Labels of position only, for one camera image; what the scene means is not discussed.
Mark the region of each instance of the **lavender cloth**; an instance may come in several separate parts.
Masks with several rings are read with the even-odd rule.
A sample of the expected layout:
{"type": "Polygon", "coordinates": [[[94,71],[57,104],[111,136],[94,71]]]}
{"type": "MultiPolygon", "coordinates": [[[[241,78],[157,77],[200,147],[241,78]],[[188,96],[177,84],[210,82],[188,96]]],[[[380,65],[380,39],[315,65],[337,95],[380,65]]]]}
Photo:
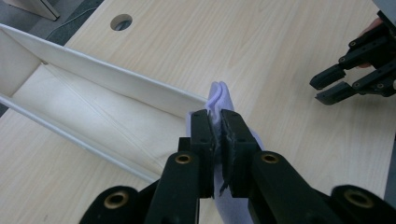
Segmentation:
{"type": "MultiPolygon", "coordinates": [[[[221,109],[233,110],[233,101],[231,100],[230,93],[228,91],[227,85],[224,82],[213,82],[209,99],[205,104],[205,109],[210,111],[210,116],[212,119],[214,135],[216,138],[215,149],[215,203],[219,210],[219,214],[226,224],[248,224],[253,223],[248,212],[248,199],[234,199],[231,196],[230,189],[223,191],[221,196],[219,196],[219,191],[224,183],[222,178],[222,167],[221,167],[221,157],[220,151],[220,135],[221,135],[221,109]]],[[[251,131],[253,136],[256,138],[260,147],[264,149],[261,139],[251,131]]],[[[187,117],[187,135],[191,136],[190,133],[190,116],[187,117]]]]}

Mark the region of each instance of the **rectangular tray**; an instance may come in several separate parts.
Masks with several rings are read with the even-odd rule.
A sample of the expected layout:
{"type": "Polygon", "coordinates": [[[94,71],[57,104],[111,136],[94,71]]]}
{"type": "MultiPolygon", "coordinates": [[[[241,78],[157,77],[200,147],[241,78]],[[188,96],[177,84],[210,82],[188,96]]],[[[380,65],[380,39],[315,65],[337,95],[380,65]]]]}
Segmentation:
{"type": "Polygon", "coordinates": [[[0,102],[147,181],[205,99],[0,24],[0,102]]]}

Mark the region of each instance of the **purple cloth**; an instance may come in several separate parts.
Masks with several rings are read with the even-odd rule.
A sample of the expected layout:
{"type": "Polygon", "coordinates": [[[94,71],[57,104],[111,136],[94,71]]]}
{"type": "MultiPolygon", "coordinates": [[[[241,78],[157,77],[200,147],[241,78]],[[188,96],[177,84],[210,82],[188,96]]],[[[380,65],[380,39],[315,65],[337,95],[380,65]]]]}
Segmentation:
{"type": "MultiPolygon", "coordinates": [[[[221,156],[220,156],[220,136],[221,136],[221,109],[233,110],[233,101],[231,100],[230,93],[227,85],[224,82],[213,82],[209,99],[205,104],[205,109],[210,111],[210,118],[213,124],[214,135],[216,138],[216,149],[215,149],[215,203],[219,210],[219,214],[226,224],[237,224],[237,223],[253,223],[250,214],[248,212],[248,199],[235,199],[231,196],[230,189],[227,188],[219,195],[220,188],[224,183],[222,178],[222,167],[221,167],[221,156]]],[[[190,116],[187,117],[187,135],[191,136],[190,133],[190,116]]],[[[253,136],[256,138],[260,147],[264,149],[262,141],[257,134],[251,131],[253,136]]]]}

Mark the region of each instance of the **fabric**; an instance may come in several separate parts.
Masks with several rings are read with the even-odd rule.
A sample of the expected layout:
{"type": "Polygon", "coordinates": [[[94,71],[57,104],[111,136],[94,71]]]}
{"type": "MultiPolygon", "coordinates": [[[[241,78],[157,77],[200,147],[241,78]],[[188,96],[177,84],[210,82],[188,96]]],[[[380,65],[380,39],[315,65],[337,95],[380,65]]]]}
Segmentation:
{"type": "MultiPolygon", "coordinates": [[[[222,167],[221,167],[221,156],[220,156],[220,136],[221,136],[221,109],[233,109],[233,101],[231,100],[230,93],[227,85],[224,82],[212,83],[209,98],[205,104],[205,109],[210,112],[210,118],[212,120],[213,131],[216,138],[215,149],[215,203],[219,210],[219,214],[226,224],[237,224],[237,223],[253,223],[248,212],[248,199],[235,199],[231,196],[230,189],[224,190],[221,195],[219,194],[220,188],[224,183],[222,178],[222,167]]],[[[261,149],[264,149],[262,141],[251,131],[253,136],[256,138],[261,149]]],[[[190,136],[190,116],[187,117],[187,135],[190,136]]]]}

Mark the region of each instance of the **wood grain surface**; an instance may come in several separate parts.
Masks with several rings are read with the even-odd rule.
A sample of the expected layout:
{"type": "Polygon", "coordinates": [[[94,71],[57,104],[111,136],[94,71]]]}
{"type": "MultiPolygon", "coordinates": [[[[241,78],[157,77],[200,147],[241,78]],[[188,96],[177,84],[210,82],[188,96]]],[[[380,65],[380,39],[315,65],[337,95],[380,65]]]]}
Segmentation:
{"type": "MultiPolygon", "coordinates": [[[[312,187],[352,184],[382,197],[394,99],[326,106],[308,85],[376,12],[368,0],[106,0],[67,47],[201,96],[225,81],[266,149],[312,187]],[[120,14],[133,23],[113,31],[120,14]]],[[[369,71],[352,69],[346,80],[369,71]]],[[[104,189],[148,184],[12,111],[0,118],[0,150],[1,223],[76,223],[104,189]]],[[[221,223],[212,202],[201,211],[201,223],[221,223]]]]}

